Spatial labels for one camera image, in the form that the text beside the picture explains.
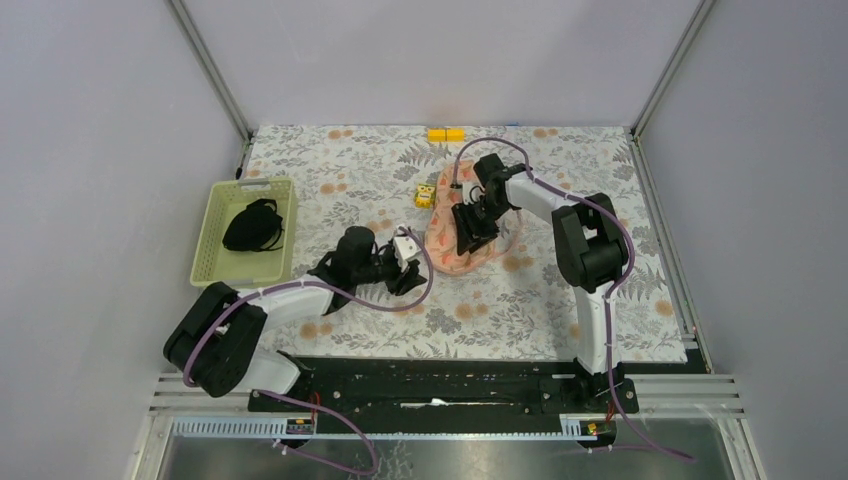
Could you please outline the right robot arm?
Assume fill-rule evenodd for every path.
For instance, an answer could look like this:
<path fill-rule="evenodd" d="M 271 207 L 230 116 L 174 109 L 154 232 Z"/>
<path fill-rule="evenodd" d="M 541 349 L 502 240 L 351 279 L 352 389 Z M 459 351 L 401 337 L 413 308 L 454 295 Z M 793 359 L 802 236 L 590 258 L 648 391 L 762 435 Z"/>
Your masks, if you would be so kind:
<path fill-rule="evenodd" d="M 583 410 L 601 410 L 623 380 L 612 296 L 631 268 L 626 231 L 610 198 L 566 193 L 527 165 L 507 166 L 496 154 L 480 158 L 473 171 L 478 182 L 463 185 L 463 199 L 451 209 L 458 253 L 471 254 L 494 242 L 497 223 L 509 211 L 531 213 L 550 225 L 556 266 L 573 289 L 581 330 L 573 396 Z"/>

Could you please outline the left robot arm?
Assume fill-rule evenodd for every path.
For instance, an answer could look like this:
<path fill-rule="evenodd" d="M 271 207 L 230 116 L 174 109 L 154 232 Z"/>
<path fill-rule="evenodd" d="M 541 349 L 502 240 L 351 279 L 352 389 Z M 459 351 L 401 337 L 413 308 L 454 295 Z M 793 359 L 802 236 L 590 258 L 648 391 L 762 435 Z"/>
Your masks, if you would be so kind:
<path fill-rule="evenodd" d="M 264 334 L 350 303 L 386 311 L 358 296 L 363 285 L 383 284 L 394 296 L 421 287 L 414 302 L 420 305 L 433 280 L 432 258 L 408 227 L 399 226 L 382 246 L 368 228 L 349 227 L 336 247 L 297 279 L 245 291 L 223 282 L 207 286 L 166 340 L 163 356 L 181 372 L 185 386 L 212 398 L 270 390 L 282 408 L 296 411 L 309 401 L 311 387 L 299 377 L 303 368 L 291 355 L 261 351 Z"/>

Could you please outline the pink floral mesh laundry bag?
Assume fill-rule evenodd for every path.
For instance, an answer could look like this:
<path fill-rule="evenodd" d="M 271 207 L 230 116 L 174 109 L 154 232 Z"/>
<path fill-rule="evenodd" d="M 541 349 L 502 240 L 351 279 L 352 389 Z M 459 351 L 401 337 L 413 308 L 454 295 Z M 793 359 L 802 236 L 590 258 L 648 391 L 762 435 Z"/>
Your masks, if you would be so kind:
<path fill-rule="evenodd" d="M 473 253 L 458 254 L 458 234 L 451 208 L 462 200 L 462 192 L 453 190 L 453 166 L 448 165 L 433 182 L 432 216 L 425 232 L 426 250 L 434 268 L 449 275 L 469 274 L 484 265 L 499 263 L 506 272 L 522 267 L 522 260 L 515 256 L 519 248 L 524 227 L 519 211 L 508 213 L 498 221 L 498 238 Z"/>

